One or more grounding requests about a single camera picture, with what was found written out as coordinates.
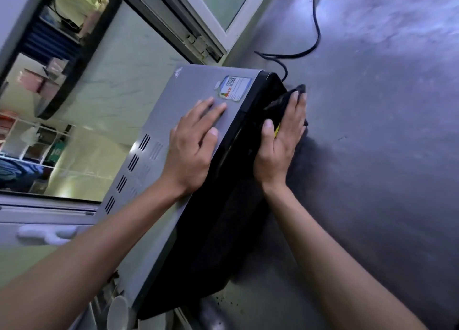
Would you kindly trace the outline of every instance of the qr code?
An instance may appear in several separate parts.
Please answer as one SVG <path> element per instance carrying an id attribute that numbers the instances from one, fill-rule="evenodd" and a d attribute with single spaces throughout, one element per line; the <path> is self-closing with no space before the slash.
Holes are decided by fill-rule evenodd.
<path id="1" fill-rule="evenodd" d="M 235 78 L 235 77 L 229 77 L 228 80 L 227 80 L 227 82 L 226 82 L 226 86 L 233 87 L 234 81 L 236 81 L 236 78 Z"/>

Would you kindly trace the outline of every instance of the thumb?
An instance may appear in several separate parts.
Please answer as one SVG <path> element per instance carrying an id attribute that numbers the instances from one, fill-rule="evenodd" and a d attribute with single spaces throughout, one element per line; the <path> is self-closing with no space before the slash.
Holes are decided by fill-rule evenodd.
<path id="1" fill-rule="evenodd" d="M 212 153 L 215 150 L 215 145 L 217 145 L 218 136 L 219 131 L 215 127 L 212 127 L 202 140 L 201 148 L 198 153 L 209 162 L 212 159 Z"/>
<path id="2" fill-rule="evenodd" d="M 267 119 L 261 129 L 260 153 L 270 154 L 274 150 L 274 124 L 272 120 Z"/>

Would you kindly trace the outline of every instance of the white cup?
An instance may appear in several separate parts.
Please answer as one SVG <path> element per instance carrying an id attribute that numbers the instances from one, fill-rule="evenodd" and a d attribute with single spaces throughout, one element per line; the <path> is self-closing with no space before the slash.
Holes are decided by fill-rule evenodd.
<path id="1" fill-rule="evenodd" d="M 113 299 L 107 315 L 107 330 L 131 330 L 135 325 L 135 312 L 124 296 Z"/>

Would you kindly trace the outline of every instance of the forearm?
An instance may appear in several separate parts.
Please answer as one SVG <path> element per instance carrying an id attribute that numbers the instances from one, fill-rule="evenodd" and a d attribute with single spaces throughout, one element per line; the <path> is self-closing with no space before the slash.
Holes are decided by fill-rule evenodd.
<path id="1" fill-rule="evenodd" d="M 177 196 L 167 184 L 153 184 L 9 283 L 0 291 L 0 328 L 67 329 Z"/>
<path id="2" fill-rule="evenodd" d="M 286 186 L 265 192 L 298 264 L 337 329 L 426 329 L 320 227 Z"/>

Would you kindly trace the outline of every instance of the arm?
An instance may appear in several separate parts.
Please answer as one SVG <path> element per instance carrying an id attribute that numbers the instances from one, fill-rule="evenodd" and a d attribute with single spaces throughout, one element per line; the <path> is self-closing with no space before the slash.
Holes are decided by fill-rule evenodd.
<path id="1" fill-rule="evenodd" d="M 285 184 L 287 169 L 303 132 L 306 96 L 289 101 L 279 132 L 263 125 L 255 177 L 330 322 L 336 329 L 395 330 L 426 327 L 373 278 L 309 215 Z"/>
<path id="2" fill-rule="evenodd" d="M 0 291 L 0 329 L 68 329 L 131 247 L 179 197 L 204 182 L 217 143 L 212 125 L 226 108 L 222 104 L 201 118 L 212 103 L 198 102 L 171 131 L 157 182 Z"/>

